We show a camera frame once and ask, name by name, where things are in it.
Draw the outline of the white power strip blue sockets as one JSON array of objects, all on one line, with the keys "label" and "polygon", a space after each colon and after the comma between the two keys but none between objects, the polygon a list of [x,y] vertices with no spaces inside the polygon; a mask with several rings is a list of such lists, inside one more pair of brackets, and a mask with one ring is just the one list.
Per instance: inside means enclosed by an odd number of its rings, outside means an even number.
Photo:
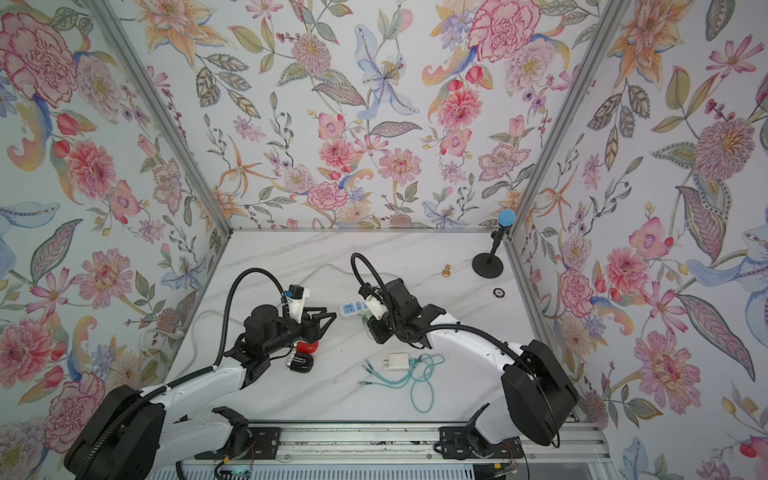
[{"label": "white power strip blue sockets", "polygon": [[338,312],[342,317],[367,316],[369,314],[369,310],[362,300],[342,303]]}]

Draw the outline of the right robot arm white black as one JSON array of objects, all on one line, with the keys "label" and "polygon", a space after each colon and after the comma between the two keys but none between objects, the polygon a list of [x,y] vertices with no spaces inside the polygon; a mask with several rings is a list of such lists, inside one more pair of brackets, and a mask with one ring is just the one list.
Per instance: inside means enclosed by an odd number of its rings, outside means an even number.
[{"label": "right robot arm white black", "polygon": [[359,252],[351,255],[350,265],[377,343],[394,337],[414,348],[453,354],[499,379],[503,399],[483,406],[474,417],[473,428],[484,441],[498,444],[523,436],[541,446],[561,445],[560,429],[579,395],[546,344],[502,341],[441,307],[422,306],[401,279],[384,282]]}]

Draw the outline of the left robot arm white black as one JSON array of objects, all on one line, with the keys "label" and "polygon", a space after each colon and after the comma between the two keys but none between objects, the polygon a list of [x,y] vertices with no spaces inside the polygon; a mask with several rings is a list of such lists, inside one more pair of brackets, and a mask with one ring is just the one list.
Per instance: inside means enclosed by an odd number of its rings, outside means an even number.
[{"label": "left robot arm white black", "polygon": [[255,307],[229,343],[226,329],[237,291],[232,286],[213,363],[157,386],[111,390],[66,453],[69,472],[78,479],[145,479],[198,453],[235,452],[250,443],[248,420],[216,400],[254,384],[276,352],[318,342],[338,316],[326,307],[306,306],[307,289],[284,287],[265,269],[248,268],[235,281],[252,274],[272,282],[279,303]]}]

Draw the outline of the blue microphone on black stand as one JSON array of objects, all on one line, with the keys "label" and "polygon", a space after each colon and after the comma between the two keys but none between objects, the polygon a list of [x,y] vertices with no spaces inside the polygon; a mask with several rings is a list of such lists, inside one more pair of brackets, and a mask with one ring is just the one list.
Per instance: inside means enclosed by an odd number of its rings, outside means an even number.
[{"label": "blue microphone on black stand", "polygon": [[497,216],[498,227],[492,232],[492,247],[489,252],[476,255],[472,260],[473,271],[482,278],[498,278],[504,270],[502,260],[497,252],[504,238],[509,234],[511,227],[516,222],[517,215],[513,210],[504,209]]}]

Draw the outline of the aluminium rail front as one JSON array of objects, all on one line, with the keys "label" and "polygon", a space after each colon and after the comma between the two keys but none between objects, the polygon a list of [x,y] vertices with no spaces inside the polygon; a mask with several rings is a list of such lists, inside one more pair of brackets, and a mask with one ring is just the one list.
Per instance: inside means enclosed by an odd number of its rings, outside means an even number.
[{"label": "aluminium rail front", "polygon": [[[282,429],[275,460],[258,464],[417,464],[465,462],[494,463],[506,460],[446,460],[433,450],[438,429],[468,426],[465,422],[252,422],[249,427]],[[568,422],[559,431],[557,447],[541,446],[517,437],[523,465],[609,463],[603,434],[592,424]]]}]

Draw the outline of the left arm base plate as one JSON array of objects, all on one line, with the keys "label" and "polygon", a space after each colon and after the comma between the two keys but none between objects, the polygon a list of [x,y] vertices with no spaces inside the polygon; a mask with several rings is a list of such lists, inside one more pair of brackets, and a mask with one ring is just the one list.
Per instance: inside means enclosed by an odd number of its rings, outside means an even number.
[{"label": "left arm base plate", "polygon": [[215,451],[194,456],[195,460],[275,460],[282,429],[279,427],[249,427],[233,433],[225,445]]}]

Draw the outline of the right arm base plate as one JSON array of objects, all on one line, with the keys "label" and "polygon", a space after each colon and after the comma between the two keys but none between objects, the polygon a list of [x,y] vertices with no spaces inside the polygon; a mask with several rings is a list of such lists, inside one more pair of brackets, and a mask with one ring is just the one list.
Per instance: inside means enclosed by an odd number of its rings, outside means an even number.
[{"label": "right arm base plate", "polygon": [[438,429],[438,433],[438,440],[433,445],[433,450],[446,460],[509,461],[523,458],[523,450],[517,444],[517,437],[491,444],[474,427],[470,426],[443,426]]}]

